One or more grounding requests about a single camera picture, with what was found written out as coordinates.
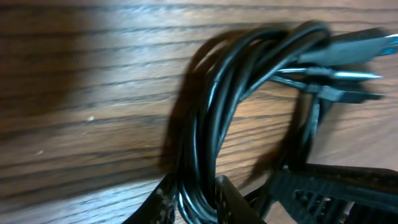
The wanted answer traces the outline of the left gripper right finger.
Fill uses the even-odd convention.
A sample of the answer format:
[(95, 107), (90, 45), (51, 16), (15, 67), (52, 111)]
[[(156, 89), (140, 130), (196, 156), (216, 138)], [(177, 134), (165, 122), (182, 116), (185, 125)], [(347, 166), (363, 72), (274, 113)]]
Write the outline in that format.
[(264, 224), (227, 176), (218, 176), (215, 184), (219, 224)]

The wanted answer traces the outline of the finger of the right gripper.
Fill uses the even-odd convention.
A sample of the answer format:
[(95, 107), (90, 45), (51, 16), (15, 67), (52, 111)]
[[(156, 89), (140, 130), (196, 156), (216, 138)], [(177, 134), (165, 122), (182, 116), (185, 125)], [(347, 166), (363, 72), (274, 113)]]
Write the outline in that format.
[(390, 169), (284, 167), (244, 198), (262, 218), (279, 202), (297, 223), (397, 224), (397, 172)]

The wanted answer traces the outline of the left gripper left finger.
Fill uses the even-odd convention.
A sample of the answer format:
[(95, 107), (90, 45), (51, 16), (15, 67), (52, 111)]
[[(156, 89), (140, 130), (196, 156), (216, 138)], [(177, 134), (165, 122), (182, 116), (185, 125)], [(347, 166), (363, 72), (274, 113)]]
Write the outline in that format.
[(177, 184), (167, 174), (144, 203), (123, 224), (174, 224)]

